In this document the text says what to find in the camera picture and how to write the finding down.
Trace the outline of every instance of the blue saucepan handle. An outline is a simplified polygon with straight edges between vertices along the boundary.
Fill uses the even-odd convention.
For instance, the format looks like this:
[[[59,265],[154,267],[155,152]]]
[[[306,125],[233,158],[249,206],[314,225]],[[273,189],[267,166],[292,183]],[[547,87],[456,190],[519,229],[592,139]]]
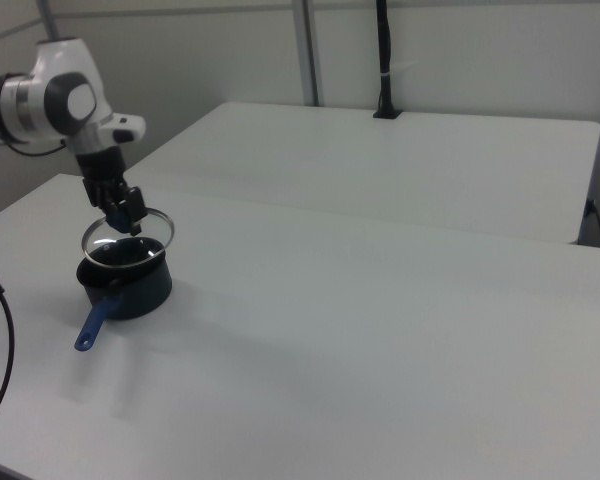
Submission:
[[[93,306],[76,340],[76,350],[86,352],[93,347],[102,323],[109,313],[118,308],[121,302],[121,296],[105,297]]]

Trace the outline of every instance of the saucepan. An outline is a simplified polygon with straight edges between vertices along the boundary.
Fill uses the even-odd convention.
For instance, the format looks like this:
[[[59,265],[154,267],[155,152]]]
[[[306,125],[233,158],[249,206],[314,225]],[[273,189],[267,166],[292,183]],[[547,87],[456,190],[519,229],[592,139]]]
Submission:
[[[104,218],[82,237],[85,254],[76,276],[91,302],[76,350],[93,347],[100,327],[109,320],[130,320],[158,308],[172,288],[166,249],[175,233],[173,221],[148,208],[142,233],[135,237],[109,227]]]

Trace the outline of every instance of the white table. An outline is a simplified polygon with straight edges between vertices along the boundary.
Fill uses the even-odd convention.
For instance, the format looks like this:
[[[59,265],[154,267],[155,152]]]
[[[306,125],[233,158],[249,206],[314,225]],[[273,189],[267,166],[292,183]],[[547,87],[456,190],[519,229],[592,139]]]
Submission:
[[[131,169],[164,189],[517,238],[578,238],[600,125],[228,103]]]
[[[0,213],[17,336],[0,465],[34,480],[600,479],[599,249],[144,193],[176,223],[173,293],[86,353],[74,273],[97,212],[80,179]]]

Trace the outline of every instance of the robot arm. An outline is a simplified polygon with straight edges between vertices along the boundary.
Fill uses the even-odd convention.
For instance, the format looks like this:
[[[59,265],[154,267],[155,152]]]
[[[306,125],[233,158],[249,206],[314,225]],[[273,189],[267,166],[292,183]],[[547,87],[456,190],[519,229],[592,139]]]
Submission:
[[[142,117],[114,113],[84,42],[41,42],[28,74],[0,76],[0,144],[61,140],[76,156],[89,200],[121,232],[136,235],[147,214],[140,189],[129,187],[121,143],[140,140]]]

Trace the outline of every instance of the white wall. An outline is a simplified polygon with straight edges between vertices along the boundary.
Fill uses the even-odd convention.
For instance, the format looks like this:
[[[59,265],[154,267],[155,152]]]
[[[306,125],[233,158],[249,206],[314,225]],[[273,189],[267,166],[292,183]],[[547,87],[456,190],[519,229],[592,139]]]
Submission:
[[[375,10],[351,6],[315,1],[323,103],[375,108]],[[397,106],[600,123],[600,4],[401,7],[389,22],[393,62],[419,62],[394,76]],[[600,150],[591,194],[600,209]]]
[[[50,5],[60,34],[86,41],[113,108],[147,120],[129,165],[225,101],[304,104],[290,0]]]
[[[36,42],[46,38],[35,0],[0,1],[0,75],[30,71],[35,62]],[[61,155],[26,158],[0,147],[0,210],[57,173],[76,172],[74,163],[67,162]]]

